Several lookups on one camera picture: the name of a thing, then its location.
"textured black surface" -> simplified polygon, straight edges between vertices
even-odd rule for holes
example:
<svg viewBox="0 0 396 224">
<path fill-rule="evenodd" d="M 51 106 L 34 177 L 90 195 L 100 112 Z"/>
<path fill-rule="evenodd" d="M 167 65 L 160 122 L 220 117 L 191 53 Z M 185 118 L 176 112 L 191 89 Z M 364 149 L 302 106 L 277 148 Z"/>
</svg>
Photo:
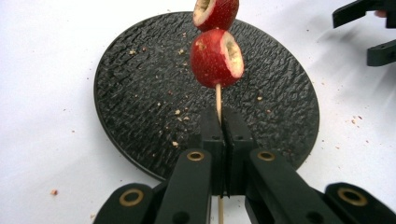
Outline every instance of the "textured black surface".
<svg viewBox="0 0 396 224">
<path fill-rule="evenodd" d="M 200 132 L 201 110 L 215 106 L 215 91 L 190 70 L 190 45 L 199 33 L 192 12 L 149 18 L 120 34 L 96 71 L 94 99 L 108 137 L 128 160 L 160 179 L 172 174 L 189 135 Z M 318 134 L 309 77 L 265 32 L 236 20 L 230 33 L 245 73 L 223 90 L 223 105 L 242 114 L 261 147 L 280 151 L 298 168 Z"/>
</svg>

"white table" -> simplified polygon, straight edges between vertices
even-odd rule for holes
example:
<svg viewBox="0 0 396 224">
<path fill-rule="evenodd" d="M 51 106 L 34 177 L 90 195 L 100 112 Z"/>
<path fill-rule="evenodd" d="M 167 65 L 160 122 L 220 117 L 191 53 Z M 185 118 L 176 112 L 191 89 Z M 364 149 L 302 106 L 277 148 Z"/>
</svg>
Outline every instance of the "white table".
<svg viewBox="0 0 396 224">
<path fill-rule="evenodd" d="M 317 92 L 318 140 L 298 169 L 302 178 L 320 191 L 340 181 L 360 186 L 396 211 L 396 63 L 366 66 L 366 50 L 395 39 L 396 30 L 373 12 L 333 29 L 332 13 L 349 2 L 240 0 L 237 19 L 284 45 Z M 118 187 L 159 183 L 108 140 L 94 107 L 94 75 L 124 30 L 194 4 L 0 3 L 1 223 L 92 223 Z M 216 209 L 214 201 L 213 223 Z M 249 223 L 243 197 L 225 200 L 225 222 Z"/>
</svg>

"food crumb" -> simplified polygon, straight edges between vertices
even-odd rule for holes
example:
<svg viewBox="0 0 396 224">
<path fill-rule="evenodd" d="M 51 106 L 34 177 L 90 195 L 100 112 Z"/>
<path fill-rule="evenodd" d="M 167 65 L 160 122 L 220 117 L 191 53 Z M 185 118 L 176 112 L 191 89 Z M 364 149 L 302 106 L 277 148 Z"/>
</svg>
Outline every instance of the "food crumb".
<svg viewBox="0 0 396 224">
<path fill-rule="evenodd" d="M 53 195 L 53 196 L 56 196 L 56 195 L 58 195 L 58 190 L 57 190 L 57 189 L 53 189 L 53 190 L 50 192 L 50 194 Z"/>
</svg>

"skewer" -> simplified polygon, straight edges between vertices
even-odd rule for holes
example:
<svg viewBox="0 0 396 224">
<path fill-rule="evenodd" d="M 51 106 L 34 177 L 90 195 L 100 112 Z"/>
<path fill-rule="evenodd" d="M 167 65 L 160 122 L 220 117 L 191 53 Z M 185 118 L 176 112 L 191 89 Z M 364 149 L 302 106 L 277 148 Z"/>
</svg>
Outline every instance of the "skewer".
<svg viewBox="0 0 396 224">
<path fill-rule="evenodd" d="M 219 123 L 221 126 L 221 85 L 216 85 L 216 110 L 218 112 Z M 219 224 L 224 223 L 224 205 L 221 196 L 218 197 L 219 205 Z"/>
</svg>

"black plastic arm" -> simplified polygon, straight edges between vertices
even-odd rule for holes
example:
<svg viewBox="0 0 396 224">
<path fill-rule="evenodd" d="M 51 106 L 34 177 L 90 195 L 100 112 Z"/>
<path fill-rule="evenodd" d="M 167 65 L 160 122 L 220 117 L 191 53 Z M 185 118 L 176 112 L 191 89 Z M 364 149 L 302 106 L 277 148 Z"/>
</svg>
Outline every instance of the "black plastic arm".
<svg viewBox="0 0 396 224">
<path fill-rule="evenodd" d="M 265 213 L 270 211 L 275 223 L 343 223 L 319 195 L 294 171 L 286 159 L 274 151 L 255 149 L 250 152 L 247 165 L 249 187 L 247 191 L 247 213 L 253 221 L 263 217 L 259 202 Z"/>
<path fill-rule="evenodd" d="M 207 151 L 189 149 L 181 153 L 155 223 L 209 223 L 211 169 L 212 158 Z"/>
<path fill-rule="evenodd" d="M 340 7 L 332 14 L 333 28 L 357 20 L 366 11 L 384 10 L 387 12 L 387 28 L 396 28 L 396 2 L 394 0 L 358 0 Z"/>
</svg>

